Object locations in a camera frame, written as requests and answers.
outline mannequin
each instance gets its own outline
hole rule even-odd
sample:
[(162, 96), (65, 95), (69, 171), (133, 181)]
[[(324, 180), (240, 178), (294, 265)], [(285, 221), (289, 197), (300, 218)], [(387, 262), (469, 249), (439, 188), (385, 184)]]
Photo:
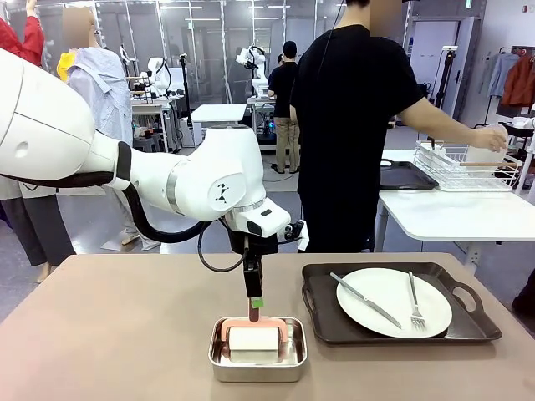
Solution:
[[(100, 47), (95, 37), (93, 13), (87, 8), (79, 8), (75, 11), (77, 13), (70, 15), (71, 20), (65, 21), (64, 19), (67, 28), (73, 30), (68, 34), (78, 38), (76, 43), (72, 44), (78, 44), (75, 47), (79, 48), (74, 63), (68, 70), (68, 85), (88, 103), (93, 112), (95, 128), (98, 131), (132, 146), (134, 137), (132, 134), (130, 90), (126, 83), (125, 71), (120, 58), (117, 54)], [(132, 219), (128, 202), (121, 191), (111, 188), (104, 188), (104, 191), (122, 215), (125, 227), (125, 237), (121, 241), (123, 246), (139, 237), (141, 237), (143, 251), (160, 245), (159, 242), (152, 241), (139, 233)]]
[[(24, 41), (0, 19), (0, 47), (38, 66), (44, 35), (35, 12), (35, 0), (26, 3)], [(26, 185), (0, 176), (0, 202), (32, 266), (40, 266), (42, 282), (54, 266), (73, 255), (74, 249), (59, 211), (56, 189)]]

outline knife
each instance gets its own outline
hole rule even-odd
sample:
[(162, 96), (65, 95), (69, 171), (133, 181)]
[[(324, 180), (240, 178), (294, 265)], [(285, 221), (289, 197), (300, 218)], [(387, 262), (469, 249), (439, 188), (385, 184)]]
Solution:
[(345, 288), (346, 290), (349, 290), (350, 292), (352, 292), (354, 295), (356, 295), (361, 301), (363, 301), (366, 305), (368, 305), (369, 307), (371, 307), (374, 311), (376, 311), (379, 315), (381, 315), (382, 317), (384, 317), (385, 319), (387, 319), (389, 322), (391, 322), (392, 324), (394, 324), (397, 328), (403, 330), (403, 328), (401, 327), (400, 323), (395, 320), (387, 311), (385, 311), (382, 307), (380, 307), (379, 305), (377, 305), (375, 302), (372, 302), (370, 301), (367, 297), (365, 297), (364, 295), (362, 295), (360, 292), (358, 292), (357, 290), (355, 290), (354, 288), (352, 288), (347, 282), (345, 282), (344, 280), (342, 280), (340, 277), (338, 277), (337, 275), (335, 275), (334, 273), (331, 273), (331, 277), (336, 280), (337, 282), (340, 283), (340, 285)]

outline man's hand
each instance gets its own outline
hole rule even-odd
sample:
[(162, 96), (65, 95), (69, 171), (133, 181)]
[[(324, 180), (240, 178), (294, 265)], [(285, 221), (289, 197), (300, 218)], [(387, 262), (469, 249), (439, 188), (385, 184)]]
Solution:
[(35, 13), (35, 3), (37, 0), (26, 0), (26, 15), (28, 17), (37, 17)]
[(469, 145), (499, 152), (507, 148), (507, 132), (501, 126), (489, 126), (473, 130)]

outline black tray on table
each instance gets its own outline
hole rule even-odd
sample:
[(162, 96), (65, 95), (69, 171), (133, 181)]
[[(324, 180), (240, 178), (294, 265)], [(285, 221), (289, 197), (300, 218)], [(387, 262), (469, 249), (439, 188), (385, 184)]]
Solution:
[[(338, 283), (329, 275), (340, 277), (367, 268), (387, 268), (401, 272), (412, 271), (415, 276), (429, 282), (441, 292), (451, 305), (453, 318), (448, 329), (433, 338), (390, 338), (372, 332), (346, 315), (336, 298)], [(476, 303), (472, 312), (464, 302), (453, 294), (456, 288), (467, 291)], [(484, 343), (502, 336), (500, 329), (485, 314), (482, 300), (477, 293), (462, 282), (457, 282), (442, 267), (435, 263), (383, 262), (383, 263), (327, 263), (307, 265), (303, 268), (303, 300), (312, 318), (317, 339), (330, 346), (380, 345), (400, 343)]]
[(438, 185), (409, 161), (381, 160), (381, 190), (432, 190)]

